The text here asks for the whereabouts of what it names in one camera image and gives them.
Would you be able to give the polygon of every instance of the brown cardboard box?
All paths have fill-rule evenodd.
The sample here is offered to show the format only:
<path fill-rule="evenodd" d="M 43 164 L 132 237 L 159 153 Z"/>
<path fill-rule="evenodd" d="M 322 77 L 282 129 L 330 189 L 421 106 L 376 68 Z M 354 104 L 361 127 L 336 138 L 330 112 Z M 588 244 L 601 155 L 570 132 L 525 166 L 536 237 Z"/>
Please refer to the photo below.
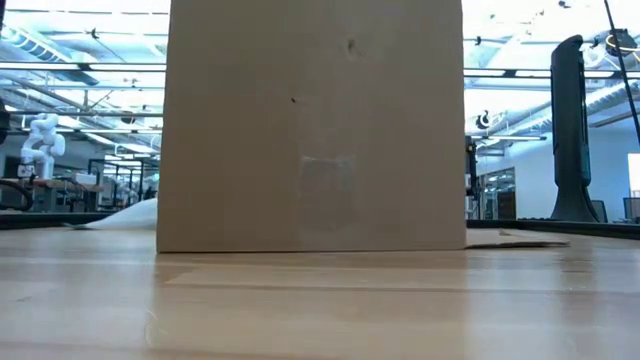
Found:
<path fill-rule="evenodd" d="M 462 249 L 448 0 L 173 1 L 159 252 Z"/>

